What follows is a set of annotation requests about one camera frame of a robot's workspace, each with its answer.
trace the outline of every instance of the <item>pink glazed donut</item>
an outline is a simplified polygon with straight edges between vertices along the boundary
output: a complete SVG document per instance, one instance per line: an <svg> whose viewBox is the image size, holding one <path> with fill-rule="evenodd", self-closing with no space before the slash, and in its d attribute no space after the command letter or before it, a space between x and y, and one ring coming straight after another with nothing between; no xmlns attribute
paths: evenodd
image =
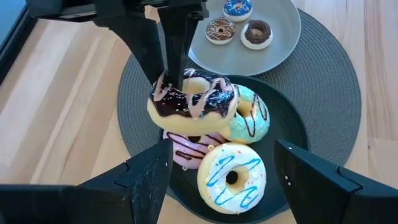
<svg viewBox="0 0 398 224"><path fill-rule="evenodd" d="M163 139L167 138L173 141L173 160L181 165L183 170L198 169L201 160L209 152L209 145L215 147L226 142L226 139L218 133L188 137L165 130Z"/></svg>

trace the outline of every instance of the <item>wooden floor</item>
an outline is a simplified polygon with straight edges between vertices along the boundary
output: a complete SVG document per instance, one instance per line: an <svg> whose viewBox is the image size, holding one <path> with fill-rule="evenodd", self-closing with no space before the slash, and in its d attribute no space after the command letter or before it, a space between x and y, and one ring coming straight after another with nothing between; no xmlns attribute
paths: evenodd
<svg viewBox="0 0 398 224"><path fill-rule="evenodd" d="M398 1L294 2L338 38L358 74L363 116L346 166L398 187ZM116 95L129 55L92 23L40 21L0 87L0 182L79 184L128 159ZM159 223L188 222L206 223L166 197ZM295 222L287 211L266 223Z"/></svg>

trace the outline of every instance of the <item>donut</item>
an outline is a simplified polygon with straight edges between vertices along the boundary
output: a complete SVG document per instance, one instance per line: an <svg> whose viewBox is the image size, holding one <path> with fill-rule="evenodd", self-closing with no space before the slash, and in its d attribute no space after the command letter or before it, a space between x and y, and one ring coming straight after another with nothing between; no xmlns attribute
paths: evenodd
<svg viewBox="0 0 398 224"><path fill-rule="evenodd" d="M269 111L264 101L245 86L234 85L239 103L231 122L219 130L226 139L241 144L261 140L270 125Z"/></svg>
<svg viewBox="0 0 398 224"><path fill-rule="evenodd" d="M224 16L233 22L245 21L253 11L251 0L226 0Z"/></svg>
<svg viewBox="0 0 398 224"><path fill-rule="evenodd" d="M229 142L215 147L198 169L198 189L208 206L239 214L256 206L264 195L266 168L249 146Z"/></svg>
<svg viewBox="0 0 398 224"><path fill-rule="evenodd" d="M163 139L167 138L173 141L173 160L182 166L183 170L199 168L201 160L209 152L209 145L218 146L226 142L218 133L188 137L164 130Z"/></svg>
<svg viewBox="0 0 398 224"><path fill-rule="evenodd" d="M260 20L250 20L241 33L243 45L252 50L262 50L271 44L274 35L268 23Z"/></svg>
<svg viewBox="0 0 398 224"><path fill-rule="evenodd" d="M223 45L233 39L235 32L235 24L225 17L220 17L207 25L206 37L213 44Z"/></svg>
<svg viewBox="0 0 398 224"><path fill-rule="evenodd" d="M162 129L202 136L228 125L238 105L229 79L204 70L186 69L182 91L174 88L167 72L154 83L147 100L153 122Z"/></svg>

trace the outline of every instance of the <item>gray plate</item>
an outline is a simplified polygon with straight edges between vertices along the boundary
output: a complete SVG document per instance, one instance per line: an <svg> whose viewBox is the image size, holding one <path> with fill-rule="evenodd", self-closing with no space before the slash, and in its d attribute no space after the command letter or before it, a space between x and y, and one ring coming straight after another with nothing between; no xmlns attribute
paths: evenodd
<svg viewBox="0 0 398 224"><path fill-rule="evenodd" d="M301 21L291 0L252 0L253 13L243 22L235 23L234 39L226 45L212 44L206 38L208 23L223 15L224 0L208 0L209 18L199 22L189 57L199 66L223 75L257 75L282 63L299 41ZM250 50L240 40L244 25L250 19L266 21L274 40L264 50Z"/></svg>

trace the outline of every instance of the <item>blue frosting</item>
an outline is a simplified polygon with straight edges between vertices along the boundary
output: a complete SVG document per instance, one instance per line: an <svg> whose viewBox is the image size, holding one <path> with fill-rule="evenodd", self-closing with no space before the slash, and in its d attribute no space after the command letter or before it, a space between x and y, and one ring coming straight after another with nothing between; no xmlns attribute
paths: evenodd
<svg viewBox="0 0 398 224"><path fill-rule="evenodd" d="M210 178L210 180L209 180L209 182L206 184L206 186L208 186L208 187L213 187L221 177L220 177L219 179L216 179L216 180L214 180L214 178L215 178L215 177L217 176L217 174L219 174L220 171L223 170L224 167L225 167L227 164L229 164L234 158L235 158L235 156L227 156L227 157L225 157L224 159L220 159L220 160L218 161L218 163L219 163L220 165L222 165L222 166L221 166L221 167L218 169L218 171L215 172L214 175ZM260 159L260 158L256 158L256 159L252 159L252 160L250 160L249 162L246 162L246 163L244 163L244 164L242 164L242 165L240 165L240 166L247 166L247 165L252 164L252 167L251 167L250 169L248 169L248 171L250 171L250 170L252 170L253 168L255 168L258 164L260 164L260 162L261 162L261 159ZM246 195L245 195L244 198L242 199L242 202L240 203L240 207L241 207L241 208L244 208L244 209L247 209L247 208L249 207L249 205L252 204L252 203L255 201L255 199L259 196L259 194L256 194L255 196L250 197L250 195L251 195L253 192L256 192L256 191L258 190L257 186L252 186L252 187L249 187L248 189L244 189L244 190L238 192L238 193L235 194L234 196L232 196L232 197L230 197L230 198L227 198L226 200L224 200L224 201L222 201L222 202L219 202L219 198L224 194L224 192L226 191L226 189L227 189L227 186L225 186L225 188L221 191L221 193L215 198L214 203L215 203L216 205L219 205L219 206L220 206L220 205L223 205L223 204L225 204L226 202L228 202L229 200L231 200L232 198L235 198L236 196L238 196L238 195L240 195L240 194L246 193Z"/></svg>
<svg viewBox="0 0 398 224"><path fill-rule="evenodd" d="M235 85L235 88L239 90L240 100L256 102L256 116L254 119L250 116L243 118L240 114L236 113L236 116L229 122L229 129L231 131L228 139L230 141L242 139L248 143L260 141L267 134L270 125L268 108L263 100L256 96L249 88L241 85ZM264 113L267 115L266 120L262 117Z"/></svg>
<svg viewBox="0 0 398 224"><path fill-rule="evenodd" d="M242 4L242 7L236 9L235 4ZM252 9L251 0L226 0L224 3L224 12L230 16L243 16Z"/></svg>

